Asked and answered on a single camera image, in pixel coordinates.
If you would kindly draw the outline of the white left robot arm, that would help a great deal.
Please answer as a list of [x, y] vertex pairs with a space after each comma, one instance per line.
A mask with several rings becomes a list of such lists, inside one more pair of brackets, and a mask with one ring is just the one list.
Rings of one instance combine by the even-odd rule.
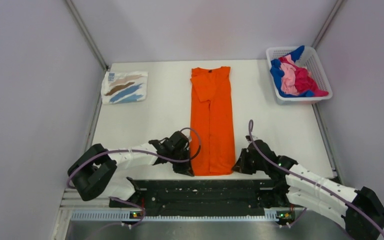
[[175, 131], [170, 137], [130, 148], [110, 150], [96, 143], [68, 169], [67, 187], [77, 190], [85, 202], [110, 198], [134, 207], [140, 202], [139, 188], [131, 177], [116, 173], [171, 163], [175, 173], [193, 176], [191, 160], [197, 154], [190, 153], [191, 140], [182, 131]]

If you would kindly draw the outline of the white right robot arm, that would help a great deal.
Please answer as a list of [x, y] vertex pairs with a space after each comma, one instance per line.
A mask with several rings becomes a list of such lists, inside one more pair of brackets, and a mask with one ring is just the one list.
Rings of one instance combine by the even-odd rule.
[[384, 206], [368, 187], [355, 189], [319, 176], [296, 160], [277, 155], [267, 143], [250, 141], [232, 167], [233, 172], [264, 172], [274, 181], [259, 195], [264, 208], [301, 206], [336, 223], [354, 240], [384, 236]]

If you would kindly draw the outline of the orange t shirt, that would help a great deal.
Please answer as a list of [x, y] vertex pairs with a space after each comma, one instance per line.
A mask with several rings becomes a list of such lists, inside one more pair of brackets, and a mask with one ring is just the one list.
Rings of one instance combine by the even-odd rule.
[[233, 108], [229, 66], [191, 70], [192, 135], [190, 150], [196, 176], [230, 175], [236, 163]]

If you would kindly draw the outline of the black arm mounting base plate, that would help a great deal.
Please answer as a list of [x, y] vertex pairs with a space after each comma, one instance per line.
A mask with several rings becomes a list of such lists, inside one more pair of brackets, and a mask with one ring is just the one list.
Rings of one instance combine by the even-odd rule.
[[272, 180], [134, 180], [133, 185], [128, 202], [148, 217], [263, 216], [270, 210], [279, 220], [296, 217], [286, 186]]

